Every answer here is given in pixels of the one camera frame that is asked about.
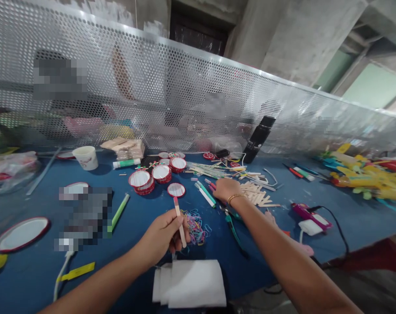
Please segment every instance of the person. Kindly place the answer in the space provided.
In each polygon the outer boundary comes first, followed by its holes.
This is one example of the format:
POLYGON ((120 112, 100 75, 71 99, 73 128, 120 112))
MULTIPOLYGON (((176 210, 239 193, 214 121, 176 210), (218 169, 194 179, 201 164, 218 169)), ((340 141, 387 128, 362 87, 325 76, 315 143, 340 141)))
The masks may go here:
MULTIPOLYGON (((333 281, 249 199, 231 179, 217 181, 214 196, 227 202, 242 217, 267 264, 300 313, 361 313, 333 281)), ((167 250, 181 250, 179 227, 191 240, 187 220, 174 209, 157 217, 140 241, 86 281, 50 304, 40 313, 106 313, 118 297, 141 274, 153 267, 167 250)))

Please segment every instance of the blue table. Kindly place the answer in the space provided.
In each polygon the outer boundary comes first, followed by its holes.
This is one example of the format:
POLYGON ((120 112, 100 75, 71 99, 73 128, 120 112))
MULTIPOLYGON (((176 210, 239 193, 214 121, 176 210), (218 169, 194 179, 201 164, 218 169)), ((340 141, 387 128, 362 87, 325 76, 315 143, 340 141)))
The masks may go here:
MULTIPOLYGON (((98 159, 99 168, 91 172, 83 171, 76 161, 56 160, 30 197, 25 195, 28 188, 0 196, 0 234, 13 224, 30 217, 45 216, 51 221, 51 229, 43 238, 9 255, 8 262, 0 273, 0 313, 34 313, 52 302, 54 282, 65 259, 64 252, 56 252, 53 243, 59 237, 69 215, 69 209, 58 202, 59 187, 77 181, 85 181, 93 187, 112 187, 114 196, 110 218, 120 205, 125 192, 131 196, 112 238, 99 239, 97 245, 85 246, 71 260, 70 269, 91 262, 96 262, 95 270, 100 269, 133 247, 158 215, 173 208, 173 199, 166 192, 167 184, 157 184, 150 195, 138 196, 127 183, 128 175, 134 171, 134 167, 112 170, 111 164, 115 156, 110 152, 98 153, 98 159), (127 173, 127 176, 119 176, 122 173, 127 173)), ((186 159, 206 162, 201 155, 187 155, 186 159)), ((277 192, 268 191, 273 202, 282 205, 270 210, 279 227, 290 231, 294 239, 298 239, 300 233, 297 225, 300 218, 290 210, 292 202, 304 202, 309 206, 324 205, 332 210, 341 224, 351 251, 396 234, 396 212, 377 201, 364 201, 360 195, 353 194, 351 189, 336 188, 321 179, 310 183, 296 178, 282 165, 284 161, 292 164, 292 160, 257 156, 248 169, 264 172, 263 168, 268 168, 280 183, 285 184, 277 192)), ((328 173, 315 161, 299 162, 314 170, 328 173)), ((225 222, 225 215, 220 210, 209 207, 194 187, 191 177, 192 174, 185 173, 173 175, 172 182, 181 182, 187 189, 186 195, 179 199, 180 208, 197 208, 203 223, 212 228, 212 233, 205 245, 191 246, 189 255, 179 254, 179 258, 217 259, 223 271, 228 300, 274 284, 276 279, 246 227, 235 222, 237 233, 251 256, 250 260, 240 254, 225 222)), ((335 224, 327 211, 320 209, 318 213, 335 224)), ((321 263, 345 253, 344 243, 336 227, 327 235, 305 235, 304 243, 314 249, 315 256, 321 263)), ((171 257, 167 254, 162 261, 170 260, 171 257)), ((75 288, 93 273, 66 282, 61 295, 75 288)), ((111 312, 117 313, 124 309, 130 313, 163 311, 165 308, 151 304, 153 277, 154 269, 151 269, 138 278, 117 301, 111 312)))

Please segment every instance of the pile of popsicle sticks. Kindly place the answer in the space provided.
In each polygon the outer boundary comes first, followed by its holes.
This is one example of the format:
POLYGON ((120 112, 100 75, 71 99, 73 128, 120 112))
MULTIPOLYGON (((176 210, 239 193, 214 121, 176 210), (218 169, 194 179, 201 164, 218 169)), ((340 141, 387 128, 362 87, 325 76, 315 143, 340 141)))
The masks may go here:
POLYGON ((240 189, 244 195, 255 205, 259 207, 280 207, 280 204, 272 203, 270 195, 265 197, 266 191, 261 191, 262 186, 253 184, 250 181, 240 185, 240 189))

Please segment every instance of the black water bottle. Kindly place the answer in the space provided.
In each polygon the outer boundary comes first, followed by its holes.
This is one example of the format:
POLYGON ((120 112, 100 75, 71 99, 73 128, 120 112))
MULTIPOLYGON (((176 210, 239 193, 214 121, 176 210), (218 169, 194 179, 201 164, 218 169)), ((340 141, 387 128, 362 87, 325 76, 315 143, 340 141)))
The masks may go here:
POLYGON ((262 121, 256 127, 249 142, 247 142, 246 148, 243 151, 246 153, 243 162, 249 164, 255 159, 256 154, 258 154, 263 143, 268 138, 269 133, 271 133, 271 127, 275 123, 275 118, 270 116, 264 116, 262 121))

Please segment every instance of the green wall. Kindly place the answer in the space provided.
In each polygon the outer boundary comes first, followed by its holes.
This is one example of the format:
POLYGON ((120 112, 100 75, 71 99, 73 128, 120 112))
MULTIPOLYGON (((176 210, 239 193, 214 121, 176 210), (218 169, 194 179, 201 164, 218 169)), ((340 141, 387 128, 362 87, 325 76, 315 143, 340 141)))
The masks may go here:
POLYGON ((369 64, 343 95, 371 108, 383 108, 396 97, 396 74, 369 64))
POLYGON ((330 92, 349 69, 354 59, 351 55, 338 50, 319 77, 314 88, 321 86, 321 91, 330 92))

